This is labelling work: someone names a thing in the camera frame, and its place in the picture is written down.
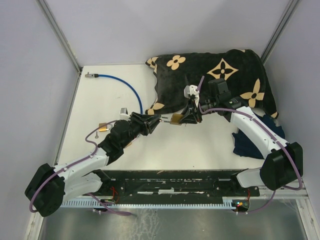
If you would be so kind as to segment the brass padlock with key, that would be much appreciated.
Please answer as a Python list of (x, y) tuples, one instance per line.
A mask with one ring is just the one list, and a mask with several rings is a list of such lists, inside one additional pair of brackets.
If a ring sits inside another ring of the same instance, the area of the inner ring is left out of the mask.
[(159, 121), (161, 123), (168, 123), (170, 125), (176, 125), (176, 126), (180, 126), (181, 124), (181, 119), (183, 118), (182, 114), (177, 114), (174, 113), (172, 114), (172, 116), (170, 118), (165, 117), (165, 116), (161, 116), (161, 118), (159, 119)]

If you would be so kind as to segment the small brass padlock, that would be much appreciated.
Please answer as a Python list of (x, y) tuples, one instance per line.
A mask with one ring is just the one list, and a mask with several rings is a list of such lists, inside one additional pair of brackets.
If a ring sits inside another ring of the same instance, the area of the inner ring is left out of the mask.
[(112, 124), (111, 123), (106, 123), (106, 122), (104, 122), (104, 123), (100, 123), (99, 125), (98, 125), (98, 131), (99, 132), (106, 132), (106, 131), (109, 131), (111, 128), (112, 128)]

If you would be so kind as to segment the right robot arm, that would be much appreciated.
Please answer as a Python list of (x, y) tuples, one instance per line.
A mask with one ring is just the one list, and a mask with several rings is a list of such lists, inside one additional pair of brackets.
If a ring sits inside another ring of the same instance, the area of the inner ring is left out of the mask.
[(235, 174), (229, 183), (231, 193), (242, 195), (249, 187), (264, 185), (276, 191), (283, 187), (301, 190), (303, 187), (303, 149), (297, 142), (289, 143), (271, 131), (239, 96), (233, 97), (222, 79), (209, 81), (209, 97), (200, 102), (201, 85), (187, 85), (184, 96), (188, 103), (178, 124), (199, 124), (204, 115), (218, 113), (241, 130), (264, 157), (260, 168), (245, 169)]

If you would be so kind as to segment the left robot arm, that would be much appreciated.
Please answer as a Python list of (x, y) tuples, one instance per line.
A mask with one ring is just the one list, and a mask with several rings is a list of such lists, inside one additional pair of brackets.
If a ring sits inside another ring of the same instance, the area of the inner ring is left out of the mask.
[(161, 116), (133, 112), (127, 119), (112, 121), (112, 128), (87, 155), (69, 163), (38, 167), (24, 194), (29, 210), (42, 217), (53, 214), (62, 203), (85, 194), (106, 195), (111, 183), (97, 175), (97, 170), (115, 162), (124, 149), (138, 136), (151, 134), (161, 122)]

